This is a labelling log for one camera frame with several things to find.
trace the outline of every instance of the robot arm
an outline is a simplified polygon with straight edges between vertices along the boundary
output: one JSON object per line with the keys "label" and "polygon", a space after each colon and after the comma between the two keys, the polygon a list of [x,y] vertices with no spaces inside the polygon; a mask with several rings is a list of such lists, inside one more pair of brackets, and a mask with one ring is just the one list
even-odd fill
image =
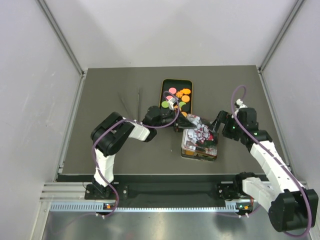
{"label": "robot arm", "polygon": [[[239,99],[235,103],[236,116],[244,128],[253,135],[273,156],[256,144],[237,124],[231,113],[220,111],[210,130],[217,134],[220,124],[224,124],[222,134],[246,146],[257,160],[269,179],[272,188],[267,187],[254,173],[243,172],[235,176],[233,186],[239,195],[252,196],[267,212],[270,222],[278,232],[306,228],[308,215],[305,201],[296,183],[283,168],[288,169],[279,156],[276,147],[265,130],[259,130],[257,113]],[[304,190],[311,208],[313,227],[316,222],[318,195],[313,189]]]}
{"label": "robot arm", "polygon": [[[124,121],[117,127],[107,133],[96,145],[95,155],[99,170],[103,177],[111,183],[114,180],[113,168],[116,153],[121,149],[127,139],[137,139],[143,142],[151,141],[156,135],[157,130],[153,127],[161,127],[170,124],[168,127],[173,127],[175,132],[181,132],[183,129],[196,128],[182,114],[179,115],[175,122],[176,116],[174,102],[169,101],[170,109],[164,112],[158,106],[151,106],[144,120],[141,123],[136,121]],[[112,128],[116,123],[125,119],[119,113],[111,113],[102,123],[100,123],[91,133],[91,139],[96,142],[104,132]],[[101,193],[104,194],[108,184],[101,177],[98,168],[95,169],[93,185]]]}

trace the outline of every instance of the black tray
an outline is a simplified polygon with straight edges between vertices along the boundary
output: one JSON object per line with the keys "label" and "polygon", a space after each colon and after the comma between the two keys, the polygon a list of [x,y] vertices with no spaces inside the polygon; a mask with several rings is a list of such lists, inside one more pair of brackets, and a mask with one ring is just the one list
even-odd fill
{"label": "black tray", "polygon": [[181,110],[182,112],[186,112],[187,114],[192,113],[192,95],[193,95],[193,84],[190,80],[179,80],[179,79],[165,79],[162,82],[162,89],[161,89],[161,96],[160,96],[160,103],[159,107],[162,111],[167,111],[168,108],[163,108],[161,106],[161,103],[165,101],[164,98],[164,91],[169,91],[170,88],[175,88],[178,91],[182,89],[190,89],[191,93],[188,94],[190,97],[190,101],[187,102],[185,105],[182,106]]}

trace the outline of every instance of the cable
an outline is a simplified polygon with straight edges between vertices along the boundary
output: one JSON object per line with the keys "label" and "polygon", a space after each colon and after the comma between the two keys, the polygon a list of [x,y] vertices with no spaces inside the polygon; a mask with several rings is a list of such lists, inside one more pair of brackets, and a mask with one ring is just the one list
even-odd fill
{"label": "cable", "polygon": [[250,134],[250,132],[247,131],[247,129],[241,124],[241,122],[238,120],[236,114],[235,114],[235,108],[234,108],[234,103],[235,103],[235,95],[238,92],[238,90],[240,88],[244,89],[244,94],[241,98],[241,100],[243,101],[244,97],[246,96],[246,92],[247,92],[247,88],[245,85],[240,85],[238,86],[234,92],[232,93],[232,97],[231,97],[231,112],[232,115],[236,121],[236,123],[239,125],[239,127],[256,143],[258,144],[263,150],[265,150],[271,157],[273,157],[273,159],[281,166],[281,168],[285,171],[286,174],[289,175],[289,177],[292,179],[292,181],[295,183],[295,185],[297,186],[297,188],[299,189],[299,191],[301,192],[302,198],[304,200],[305,206],[306,206],[306,212],[307,212],[307,216],[308,216],[308,223],[306,226],[305,231],[302,234],[299,235],[294,235],[291,234],[289,232],[284,232],[286,235],[293,237],[293,238],[303,238],[305,236],[308,235],[310,229],[311,229],[311,224],[312,224],[312,214],[311,214],[311,208],[310,208],[310,204],[307,198],[307,195],[305,193],[305,191],[303,190],[303,188],[300,186],[298,180],[295,178],[295,176],[280,162],[280,160],[275,157],[273,155],[273,153],[271,151],[269,151],[265,146],[263,146],[253,135]]}
{"label": "cable", "polygon": [[[175,95],[173,95],[171,92],[169,92],[169,91],[164,91],[163,93],[164,93],[164,94],[163,94],[163,97],[164,97],[164,98],[166,97],[165,94],[168,93],[168,94],[170,94],[170,95],[175,99],[176,103],[179,104],[179,99],[178,99]],[[176,113],[174,119],[173,119],[170,123],[168,123],[168,124],[166,124],[166,125],[163,125],[163,126],[148,126],[148,125],[144,125],[144,124],[141,124],[141,125],[144,126],[144,127],[146,127],[146,128],[151,128],[151,129],[162,129],[162,128],[166,128],[166,127],[170,126],[171,124],[173,124],[173,123],[177,120],[177,118],[178,118],[178,116],[179,116],[179,112],[180,112],[180,109],[179,109],[179,107],[178,107],[178,108],[177,108],[177,113]],[[94,164],[95,164],[95,166],[96,166],[96,169],[97,169],[100,177],[103,179],[103,181],[104,181],[108,186],[110,186],[110,188],[112,189],[112,191],[115,193],[115,197],[116,197],[116,201],[115,201],[115,203],[114,203],[114,207],[112,208],[111,212],[110,212],[108,215],[106,215],[106,217],[109,217],[109,216],[111,216],[112,214],[114,214],[115,210],[117,209],[117,207],[118,207],[118,205],[119,205],[119,194],[118,194],[117,190],[114,188],[114,186],[112,186],[112,185],[108,182],[108,180],[104,177],[104,175],[102,174],[102,172],[101,172],[101,170],[100,170],[100,168],[99,168],[98,161],[97,161],[97,156],[96,156],[96,151],[95,151],[95,149],[96,149],[96,146],[98,145],[98,143],[101,141],[102,138],[104,138],[110,131],[112,131],[115,127],[117,127],[118,125],[122,124],[123,122],[136,123],[135,120],[130,120],[130,119],[122,119],[122,120],[116,122],[113,126],[111,126],[110,128],[108,128],[108,129],[94,142],[94,144],[92,145],[92,149],[91,149],[92,159],[93,159],[93,161],[94,161]]]}
{"label": "cable", "polygon": [[250,196],[250,205],[253,207],[254,206],[254,198],[252,196]]}

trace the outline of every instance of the yellow food piece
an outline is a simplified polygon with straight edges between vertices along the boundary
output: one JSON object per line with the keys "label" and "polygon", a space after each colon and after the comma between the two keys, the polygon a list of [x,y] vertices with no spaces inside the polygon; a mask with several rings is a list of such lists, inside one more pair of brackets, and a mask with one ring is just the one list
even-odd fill
{"label": "yellow food piece", "polygon": [[190,97],[188,95],[184,95],[181,100],[185,103],[188,103],[190,101]]}
{"label": "yellow food piece", "polygon": [[193,156],[194,152],[193,151],[185,151],[185,155]]}
{"label": "yellow food piece", "polygon": [[180,92],[182,92],[183,94],[189,95],[191,93],[191,90],[188,88],[184,88]]}
{"label": "yellow food piece", "polygon": [[[178,108],[178,105],[175,105],[173,108],[174,108],[174,109],[177,109],[177,108]],[[180,112],[181,112],[181,107],[180,107],[179,109],[180,109]]]}
{"label": "yellow food piece", "polygon": [[184,95],[184,93],[181,92],[181,91],[178,91],[175,95],[176,95],[177,98],[182,98],[182,96]]}

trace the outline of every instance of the green food piece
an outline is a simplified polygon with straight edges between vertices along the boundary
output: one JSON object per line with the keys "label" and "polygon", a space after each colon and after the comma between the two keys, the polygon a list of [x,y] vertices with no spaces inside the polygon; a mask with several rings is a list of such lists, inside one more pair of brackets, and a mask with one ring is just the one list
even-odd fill
{"label": "green food piece", "polygon": [[184,101],[179,102],[180,108],[182,108],[183,105],[186,105],[186,103]]}
{"label": "green food piece", "polygon": [[166,108],[169,107],[169,104],[168,104],[167,101],[163,101],[163,102],[161,103],[161,106],[162,106],[164,109],[166,109]]}

